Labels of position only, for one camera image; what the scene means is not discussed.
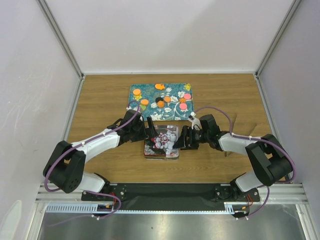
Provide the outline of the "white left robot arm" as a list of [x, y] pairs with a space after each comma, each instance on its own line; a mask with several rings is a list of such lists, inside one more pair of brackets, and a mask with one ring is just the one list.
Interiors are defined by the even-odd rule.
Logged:
[[107, 150], [127, 142], [139, 142], [158, 136], [152, 118], [145, 126], [142, 114], [127, 110], [123, 118], [87, 139], [68, 143], [60, 141], [55, 146], [44, 170], [44, 188], [53, 193], [59, 190], [66, 194], [75, 190], [89, 191], [98, 199], [109, 197], [107, 181], [96, 173], [85, 172], [86, 163]]

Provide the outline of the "gold tin lid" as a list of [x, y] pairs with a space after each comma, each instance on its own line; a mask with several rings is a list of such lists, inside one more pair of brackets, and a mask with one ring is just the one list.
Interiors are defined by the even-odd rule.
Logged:
[[144, 141], [143, 155], [145, 156], [177, 156], [179, 149], [174, 149], [173, 145], [179, 138], [179, 127], [177, 125], [155, 125], [157, 136], [147, 138]]

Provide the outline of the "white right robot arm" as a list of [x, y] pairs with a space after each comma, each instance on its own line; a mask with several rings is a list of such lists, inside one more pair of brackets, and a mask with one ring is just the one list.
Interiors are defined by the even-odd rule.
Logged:
[[183, 126], [174, 149], [197, 150], [200, 144], [209, 144], [215, 150], [248, 157], [252, 171], [230, 182], [230, 195], [236, 201], [242, 201], [252, 189], [272, 186], [294, 170], [289, 155], [272, 134], [250, 137], [222, 131], [211, 114], [199, 119], [191, 115], [188, 120], [191, 126]]

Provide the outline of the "gold cookie tin box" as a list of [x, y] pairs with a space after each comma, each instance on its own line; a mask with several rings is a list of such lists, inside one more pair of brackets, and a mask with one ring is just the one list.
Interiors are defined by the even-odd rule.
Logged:
[[150, 161], [177, 161], [178, 156], [145, 156], [146, 160]]

